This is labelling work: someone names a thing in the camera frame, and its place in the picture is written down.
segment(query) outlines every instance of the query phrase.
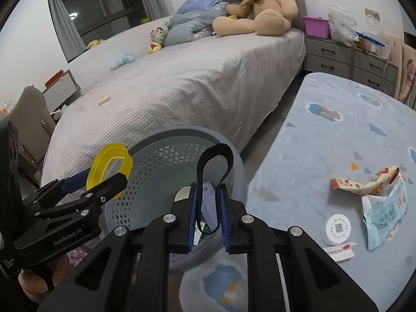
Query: purple basket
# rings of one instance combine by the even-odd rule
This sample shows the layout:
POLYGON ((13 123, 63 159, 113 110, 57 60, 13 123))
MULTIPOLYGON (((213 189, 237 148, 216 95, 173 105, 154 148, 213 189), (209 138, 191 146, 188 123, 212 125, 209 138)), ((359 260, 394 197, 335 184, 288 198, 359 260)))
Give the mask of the purple basket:
POLYGON ((329 39, 329 22, 324 18, 303 16, 306 35, 310 37, 329 39))

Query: teddy bear's arm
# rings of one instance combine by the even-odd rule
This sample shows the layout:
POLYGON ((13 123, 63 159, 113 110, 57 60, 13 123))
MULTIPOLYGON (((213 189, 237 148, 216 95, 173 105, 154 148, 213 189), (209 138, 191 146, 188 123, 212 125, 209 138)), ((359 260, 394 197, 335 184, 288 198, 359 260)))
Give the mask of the teddy bear's arm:
POLYGON ((298 15, 299 9, 295 0, 276 0, 282 7, 283 16, 293 18, 298 15))
POLYGON ((240 6, 239 4, 228 4, 227 14, 236 15, 240 18, 247 18, 252 11, 251 5, 240 6))

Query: black loop band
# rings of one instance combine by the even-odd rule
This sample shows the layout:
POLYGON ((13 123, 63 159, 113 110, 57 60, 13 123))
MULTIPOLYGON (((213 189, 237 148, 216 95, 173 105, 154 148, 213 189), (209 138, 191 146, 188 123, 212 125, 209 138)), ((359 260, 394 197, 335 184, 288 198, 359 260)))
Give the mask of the black loop band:
POLYGON ((197 192, 196 192, 196 223, 198 230, 205 235, 212 235, 215 233, 221 225, 221 208, 220 208, 220 185, 230 173, 232 166, 234 165, 234 155, 231 148, 225 144, 220 143, 215 146, 206 149, 198 159, 196 165, 196 181, 197 181, 197 192), (210 232, 204 232, 201 229, 201 208, 202 208, 202 192, 203 192, 203 173, 207 163, 216 156, 223 156, 227 160, 227 171, 222 176, 220 182, 217 184, 215 190, 215 209, 217 213, 217 226, 210 232))

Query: metal screw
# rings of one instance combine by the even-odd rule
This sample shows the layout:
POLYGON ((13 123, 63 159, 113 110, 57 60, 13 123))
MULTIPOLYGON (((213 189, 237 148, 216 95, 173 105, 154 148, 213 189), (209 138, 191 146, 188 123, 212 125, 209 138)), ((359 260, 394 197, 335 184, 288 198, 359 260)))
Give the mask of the metal screw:
POLYGON ((174 222, 174 221, 175 221, 175 219, 176 219, 176 216, 175 216, 175 215, 173 215, 173 214, 171 214, 171 213, 168 213, 167 215, 163 216, 163 220, 164 220, 166 223, 172 223, 172 222, 174 222))
POLYGON ((126 234, 126 232, 127 232, 127 229, 126 229, 124 226, 117 226, 117 227, 114 229, 114 234, 115 234, 116 236, 122 236, 122 235, 125 235, 125 234, 126 234))
POLYGON ((290 228, 290 233, 294 236, 300 236, 303 233, 303 231, 300 227, 294 226, 290 228))
POLYGON ((241 220, 243 221, 243 223, 251 224, 254 222, 254 217, 248 214, 245 214, 244 216, 241 217, 241 220))

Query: human hand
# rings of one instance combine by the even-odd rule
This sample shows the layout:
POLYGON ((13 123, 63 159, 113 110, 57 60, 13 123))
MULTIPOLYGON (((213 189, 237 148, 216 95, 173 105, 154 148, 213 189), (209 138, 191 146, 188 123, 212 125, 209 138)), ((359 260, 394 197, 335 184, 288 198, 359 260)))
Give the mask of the human hand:
MULTIPOLYGON (((69 258, 67 255, 63 255, 56 261, 52 275, 53 285, 56 287, 69 272, 71 272, 69 258)), ((19 283, 26 296, 38 304, 44 299, 44 294, 48 291, 46 282, 41 277, 30 272, 22 271, 19 274, 19 283)))

